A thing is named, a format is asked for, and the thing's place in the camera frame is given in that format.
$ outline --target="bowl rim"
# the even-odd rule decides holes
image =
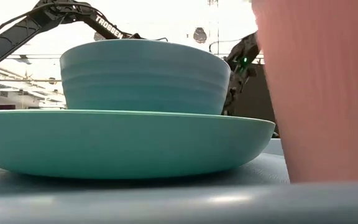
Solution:
[[[99,41],[94,41],[94,42],[88,42],[88,43],[84,43],[84,44],[80,44],[80,45],[74,46],[74,47],[72,47],[72,48],[66,50],[64,53],[61,54],[59,61],[60,61],[60,63],[61,63],[61,59],[62,59],[66,54],[68,54],[69,52],[71,52],[72,50],[75,50],[75,49],[78,49],[78,48],[82,48],[82,47],[85,47],[85,46],[88,46],[88,45],[105,44],[106,42],[112,42],[112,41],[114,41],[113,43],[117,43],[117,42],[129,42],[129,41],[132,41],[132,42],[149,42],[149,43],[153,43],[153,44],[167,44],[167,45],[174,45],[174,46],[177,46],[177,47],[188,48],[189,50],[197,50],[197,51],[199,51],[201,54],[205,54],[205,56],[213,58],[213,60],[222,61],[222,62],[218,62],[218,63],[222,63],[222,65],[225,65],[225,66],[230,70],[230,66],[229,66],[223,59],[221,59],[220,57],[216,56],[215,54],[212,54],[211,52],[207,52],[207,51],[205,51],[205,50],[201,50],[201,49],[198,49],[198,48],[196,48],[196,47],[187,46],[187,45],[184,45],[184,44],[166,42],[166,41],[161,41],[161,40],[148,40],[148,39],[112,39],[112,40],[99,40]]]

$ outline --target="blue table surface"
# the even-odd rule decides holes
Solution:
[[[281,143],[237,169],[141,181],[0,169],[0,224],[357,223],[358,184],[289,185]]]

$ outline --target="cable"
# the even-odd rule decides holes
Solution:
[[[158,38],[158,39],[155,39],[155,40],[166,40],[168,42],[168,39],[166,37]]]
[[[6,21],[6,22],[4,22],[3,24],[0,25],[0,30],[1,30],[2,28],[4,28],[6,25],[8,25],[8,24],[10,24],[10,23],[12,23],[12,22],[14,22],[14,21],[20,19],[21,17],[31,15],[31,14],[33,14],[33,13],[35,13],[35,12],[38,12],[39,10],[41,10],[41,9],[43,9],[43,8],[50,7],[50,6],[82,6],[82,7],[88,7],[88,8],[90,8],[90,9],[95,10],[98,14],[100,14],[100,16],[101,16],[104,20],[108,21],[107,18],[106,18],[98,9],[96,9],[95,7],[89,6],[89,5],[87,5],[87,4],[75,3],[75,2],[73,2],[73,3],[68,3],[68,2],[55,2],[55,3],[46,3],[46,4],[42,5],[42,6],[39,6],[39,7],[34,8],[34,9],[31,10],[31,11],[28,11],[28,12],[26,12],[26,13],[24,13],[24,14],[21,14],[21,15],[19,15],[19,16],[16,16],[15,18],[9,19],[8,21]]]
[[[209,45],[209,52],[212,53],[212,50],[211,50],[211,46],[214,45],[214,44],[218,44],[218,43],[226,43],[226,42],[234,42],[234,41],[239,41],[239,40],[242,40],[242,38],[240,39],[237,39],[237,40],[218,40],[218,41],[215,41],[215,42],[212,42],[210,45]]]
[[[219,10],[219,0],[216,0],[216,7]],[[219,54],[219,20],[218,20],[218,54]]]

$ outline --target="bowl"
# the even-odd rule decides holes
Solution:
[[[154,40],[102,40],[60,58],[74,110],[221,114],[230,68],[219,57]]]

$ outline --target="plate rim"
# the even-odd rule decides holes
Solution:
[[[115,114],[115,115],[139,115],[139,116],[180,116],[190,118],[213,118],[213,119],[229,119],[240,121],[254,121],[260,123],[268,123],[276,125],[273,121],[267,121],[257,118],[243,118],[237,116],[223,116],[215,114],[195,114],[195,113],[176,113],[176,112],[158,112],[158,111],[124,111],[124,110],[0,110],[0,114],[15,114],[15,113],[37,113],[37,114]]]

